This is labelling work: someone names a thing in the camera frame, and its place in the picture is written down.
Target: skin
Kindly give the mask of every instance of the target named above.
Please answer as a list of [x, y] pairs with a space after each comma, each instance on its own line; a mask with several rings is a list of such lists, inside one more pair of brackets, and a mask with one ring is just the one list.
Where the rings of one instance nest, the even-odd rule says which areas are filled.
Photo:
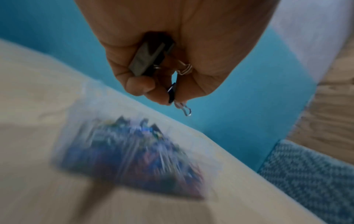
[[[253, 49], [279, 0], [76, 0], [106, 50], [114, 76], [135, 96], [168, 105], [171, 75], [181, 65], [192, 73], [177, 77], [175, 101], [212, 93]], [[153, 77], [128, 69], [146, 32], [164, 32], [176, 42]]]

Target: wooden table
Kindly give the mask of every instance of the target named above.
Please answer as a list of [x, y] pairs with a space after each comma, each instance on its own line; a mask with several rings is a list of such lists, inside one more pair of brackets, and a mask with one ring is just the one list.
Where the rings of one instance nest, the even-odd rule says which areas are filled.
[[122, 114], [143, 111], [179, 143], [190, 144], [190, 135], [212, 150], [223, 169], [210, 198], [161, 196], [58, 172], [49, 165], [51, 150], [88, 78], [4, 41], [0, 76], [0, 223], [322, 223], [202, 133], [113, 90], [114, 102], [128, 105], [118, 108]]

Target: blue patterned carpet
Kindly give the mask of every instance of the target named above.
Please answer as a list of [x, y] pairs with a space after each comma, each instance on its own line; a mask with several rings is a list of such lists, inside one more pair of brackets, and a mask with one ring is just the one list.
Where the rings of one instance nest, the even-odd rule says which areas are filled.
[[354, 166], [282, 140], [258, 173], [323, 221], [354, 223]]

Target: turquoise surface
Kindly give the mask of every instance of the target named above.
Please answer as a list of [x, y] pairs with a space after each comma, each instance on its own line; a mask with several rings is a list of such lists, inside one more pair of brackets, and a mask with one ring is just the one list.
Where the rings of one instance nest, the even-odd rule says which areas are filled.
[[[124, 92], [102, 46], [72, 0], [11, 0], [0, 7], [0, 37], [50, 54]], [[195, 128], [253, 170], [284, 138], [315, 83], [268, 28], [255, 49], [214, 93], [191, 100], [191, 117], [144, 97], [137, 101]]]

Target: transparent zip bag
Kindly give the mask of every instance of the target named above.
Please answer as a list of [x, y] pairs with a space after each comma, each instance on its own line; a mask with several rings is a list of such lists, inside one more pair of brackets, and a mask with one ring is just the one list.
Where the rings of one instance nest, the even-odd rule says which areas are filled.
[[205, 198], [220, 163], [209, 144], [181, 126], [90, 82], [67, 111], [52, 163], [60, 170], [117, 185]]

